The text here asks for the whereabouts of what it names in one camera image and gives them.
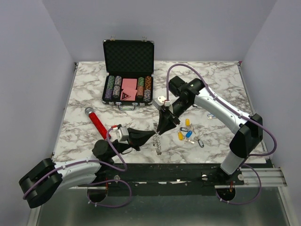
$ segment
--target white marble surface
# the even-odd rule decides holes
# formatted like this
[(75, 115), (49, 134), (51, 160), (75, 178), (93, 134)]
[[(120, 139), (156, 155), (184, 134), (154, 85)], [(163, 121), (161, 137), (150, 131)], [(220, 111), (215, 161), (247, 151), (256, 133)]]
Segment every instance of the white marble surface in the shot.
[[(166, 96), (166, 72), (176, 62), (155, 62), (154, 97)], [(236, 62), (186, 62), (204, 76), (208, 85), (221, 97), (239, 109), (251, 113), (246, 92)], [(155, 107), (138, 107), (135, 111), (120, 111), (116, 106), (104, 105), (101, 101), (106, 77), (104, 62), (83, 62), (79, 64), (71, 96), (66, 109), (59, 140), (55, 149), (55, 161), (70, 161), (90, 155), (94, 143), (102, 139), (90, 119), (85, 115), (86, 107), (91, 106), (104, 126), (115, 124), (140, 130), (153, 129), (158, 122), (158, 111)], [(189, 82), (196, 77), (185, 67), (175, 67), (171, 78), (180, 76)], [(208, 112), (202, 108), (191, 107), (181, 117), (181, 124), (189, 118), (194, 125), (196, 135), (205, 144), (200, 148), (195, 144), (180, 141), (178, 129), (170, 130), (160, 136), (162, 155), (157, 155), (153, 140), (150, 139), (141, 151), (133, 150), (124, 155), (128, 163), (220, 163), (228, 153), (229, 143), (234, 137), (230, 130), (218, 119), (208, 120)], [(253, 151), (262, 153), (262, 145)], [(262, 157), (254, 157), (248, 162), (264, 163)]]

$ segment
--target metal bracket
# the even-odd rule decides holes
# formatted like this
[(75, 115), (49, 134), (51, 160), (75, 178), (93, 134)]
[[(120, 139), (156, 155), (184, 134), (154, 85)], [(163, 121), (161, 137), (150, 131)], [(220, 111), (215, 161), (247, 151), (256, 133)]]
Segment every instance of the metal bracket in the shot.
[[(286, 187), (286, 181), (280, 168), (255, 168), (258, 173), (262, 187)], [(258, 187), (259, 182), (256, 174), (251, 169), (241, 169), (244, 176), (244, 185), (234, 187)], [(228, 188), (230, 186), (215, 186), (215, 188)]]

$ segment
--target yellow key tag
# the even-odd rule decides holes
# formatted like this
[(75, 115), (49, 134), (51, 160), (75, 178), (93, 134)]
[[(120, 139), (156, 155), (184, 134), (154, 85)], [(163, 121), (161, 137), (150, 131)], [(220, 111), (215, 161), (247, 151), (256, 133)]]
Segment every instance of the yellow key tag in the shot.
[(190, 126), (190, 120), (189, 120), (189, 119), (186, 119), (186, 120), (185, 120), (185, 125), (186, 125), (186, 126)]

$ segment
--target white wall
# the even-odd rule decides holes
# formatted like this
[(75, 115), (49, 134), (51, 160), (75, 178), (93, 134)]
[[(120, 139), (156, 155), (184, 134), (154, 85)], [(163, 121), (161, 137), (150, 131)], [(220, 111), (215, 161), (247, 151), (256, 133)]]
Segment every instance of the white wall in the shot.
[(74, 63), (40, 0), (1, 1), (0, 225), (26, 225), (19, 179), (49, 157)]
[[(253, 105), (275, 134), (281, 166), (301, 222), (301, 1), (278, 0), (244, 58)], [(267, 140), (268, 148), (273, 147)]]
[(77, 61), (102, 41), (155, 41), (156, 60), (242, 60), (276, 0), (43, 0)]

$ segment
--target screw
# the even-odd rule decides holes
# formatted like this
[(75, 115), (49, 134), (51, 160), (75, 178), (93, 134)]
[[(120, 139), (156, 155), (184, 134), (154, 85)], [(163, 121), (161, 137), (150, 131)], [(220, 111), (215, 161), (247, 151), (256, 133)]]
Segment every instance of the screw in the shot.
[(208, 177), (207, 177), (206, 174), (203, 174), (203, 175), (202, 175), (202, 180), (208, 180)]
[(240, 181), (243, 181), (243, 180), (245, 179), (244, 175), (242, 175), (242, 174), (239, 174), (239, 175), (237, 176), (237, 178), (238, 178)]
[(120, 176), (119, 175), (114, 176), (114, 180), (120, 180)]

